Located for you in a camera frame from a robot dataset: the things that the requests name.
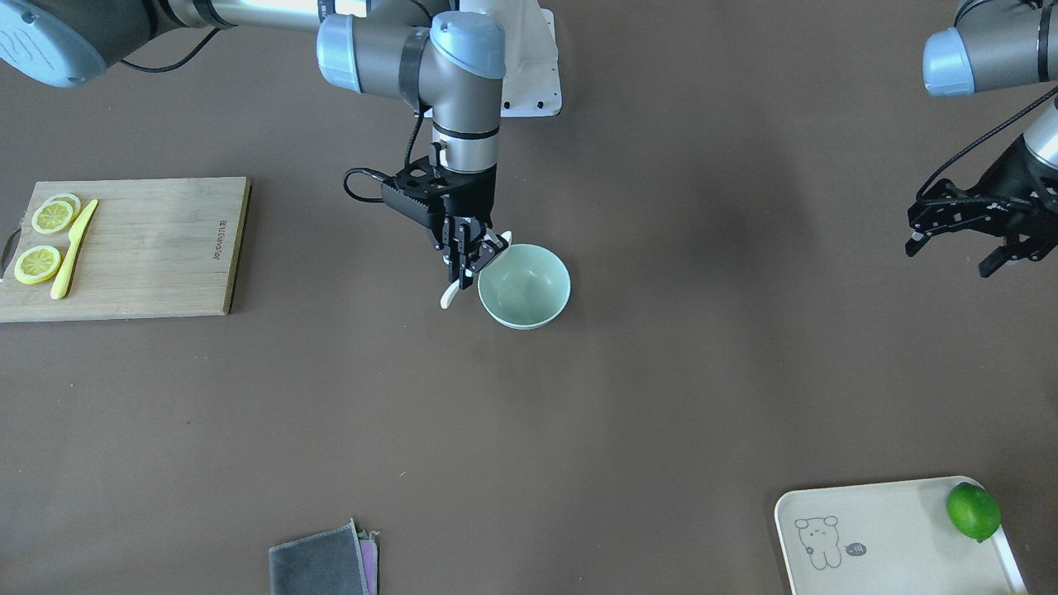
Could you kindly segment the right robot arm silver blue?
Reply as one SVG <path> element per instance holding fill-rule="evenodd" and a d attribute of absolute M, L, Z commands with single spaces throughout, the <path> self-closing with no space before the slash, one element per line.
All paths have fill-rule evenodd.
<path fill-rule="evenodd" d="M 351 167 L 355 201 L 382 204 L 426 230 L 450 290 L 466 290 L 510 244 L 491 213 L 498 174 L 506 35 L 458 1 L 4 1 L 2 59 L 30 79 L 76 88 L 176 31 L 222 33 L 264 58 L 317 61 L 340 89 L 407 105 L 415 118 L 401 169 Z"/>

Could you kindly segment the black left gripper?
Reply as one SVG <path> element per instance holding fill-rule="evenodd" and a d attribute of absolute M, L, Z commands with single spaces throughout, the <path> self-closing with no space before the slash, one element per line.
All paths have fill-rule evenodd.
<path fill-rule="evenodd" d="M 1002 216 L 1003 244 L 979 263 L 979 276 L 989 278 L 1008 263 L 1044 259 L 1056 247 L 1056 169 L 1032 154 L 1018 136 L 984 174 L 984 195 Z"/>

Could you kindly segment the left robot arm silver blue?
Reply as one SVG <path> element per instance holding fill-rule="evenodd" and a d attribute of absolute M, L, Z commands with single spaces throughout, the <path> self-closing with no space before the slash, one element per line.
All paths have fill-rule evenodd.
<path fill-rule="evenodd" d="M 933 97 L 1034 83 L 1056 83 L 1057 12 L 1054 1 L 963 1 L 952 26 L 923 46 L 923 87 Z M 979 263 L 991 276 L 1013 262 L 1044 259 L 1056 247 L 1056 92 L 1032 102 L 1041 116 L 979 177 L 959 188 L 938 169 L 908 211 L 914 256 L 941 234 L 972 231 L 1000 238 Z"/>

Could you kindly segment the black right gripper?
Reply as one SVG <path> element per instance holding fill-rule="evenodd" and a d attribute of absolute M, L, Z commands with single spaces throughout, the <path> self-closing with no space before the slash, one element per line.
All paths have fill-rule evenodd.
<path fill-rule="evenodd" d="M 493 226 L 491 213 L 495 203 L 498 166 L 493 165 L 484 172 L 461 173 L 438 165 L 433 173 L 434 182 L 441 185 L 440 192 L 445 195 L 442 199 L 445 214 L 452 216 L 445 219 L 449 281 L 468 289 L 484 268 L 510 248 L 510 230 L 499 234 L 488 230 Z M 461 218 L 472 219 L 480 226 L 468 260 L 466 245 L 469 244 L 469 226 Z"/>

